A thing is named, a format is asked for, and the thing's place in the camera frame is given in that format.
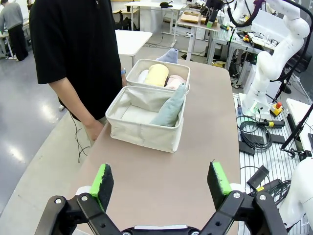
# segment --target yellow label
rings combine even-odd
[[[263,187],[263,186],[262,186],[262,187],[259,187],[259,188],[257,188],[256,190],[257,190],[258,192],[259,192],[259,191],[262,191],[262,190],[264,190],[264,187]]]

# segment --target gray sweater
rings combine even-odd
[[[0,31],[4,31],[4,23],[7,29],[11,29],[23,23],[21,7],[18,3],[7,4],[0,12]]]

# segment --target black t-shirt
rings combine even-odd
[[[95,119],[122,89],[110,0],[36,0],[31,41],[39,84],[67,77]]]

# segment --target hand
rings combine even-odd
[[[126,75],[125,74],[122,75],[122,85],[123,85],[123,87],[127,86],[127,81],[126,81]]]
[[[92,141],[95,141],[100,135],[100,132],[102,131],[104,125],[95,119],[91,124],[85,125],[85,127],[90,139]]]

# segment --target concrete floor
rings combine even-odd
[[[187,50],[189,39],[179,36],[177,40],[175,47]],[[136,59],[157,58],[171,42],[172,36],[163,35],[162,39],[156,34],[149,43],[163,48],[145,46]],[[197,40],[194,51],[200,53],[206,45]],[[192,59],[205,62],[200,56]],[[129,71],[131,59],[122,57],[121,61]],[[68,113],[60,120],[63,113],[58,111],[55,94],[49,86],[37,85],[32,54],[19,63],[0,60],[0,74],[0,211],[8,202],[0,218],[0,234],[33,235],[47,200],[53,195],[67,195],[86,156],[82,154],[78,163],[73,121]],[[301,87],[296,82],[293,85],[299,92],[292,86],[291,95],[282,94],[283,104],[288,97],[308,103]],[[241,90],[233,88],[234,93]],[[89,146],[84,131],[78,132],[78,139],[82,147]]]

